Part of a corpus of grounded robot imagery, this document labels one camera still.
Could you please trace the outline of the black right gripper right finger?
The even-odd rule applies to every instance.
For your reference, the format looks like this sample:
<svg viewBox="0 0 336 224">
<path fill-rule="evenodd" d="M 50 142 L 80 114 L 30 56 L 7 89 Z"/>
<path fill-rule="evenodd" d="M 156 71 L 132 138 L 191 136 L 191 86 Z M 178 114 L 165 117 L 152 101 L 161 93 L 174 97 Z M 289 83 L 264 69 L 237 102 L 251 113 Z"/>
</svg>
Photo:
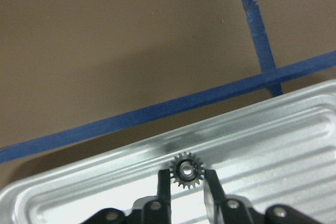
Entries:
<svg viewBox="0 0 336 224">
<path fill-rule="evenodd" d="M 225 193 L 215 170 L 206 169 L 204 174 L 204 204 L 210 223 L 224 223 L 222 203 Z"/>
</svg>

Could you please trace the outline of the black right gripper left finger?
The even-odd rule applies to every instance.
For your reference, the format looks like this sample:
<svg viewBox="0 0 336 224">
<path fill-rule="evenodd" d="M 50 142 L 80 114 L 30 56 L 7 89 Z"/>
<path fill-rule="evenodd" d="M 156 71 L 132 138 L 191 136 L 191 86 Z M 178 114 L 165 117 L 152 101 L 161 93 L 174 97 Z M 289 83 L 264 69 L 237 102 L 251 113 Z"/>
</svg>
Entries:
<svg viewBox="0 0 336 224">
<path fill-rule="evenodd" d="M 157 199 L 160 202 L 159 223 L 171 223 L 171 174 L 169 169 L 158 172 Z"/>
</svg>

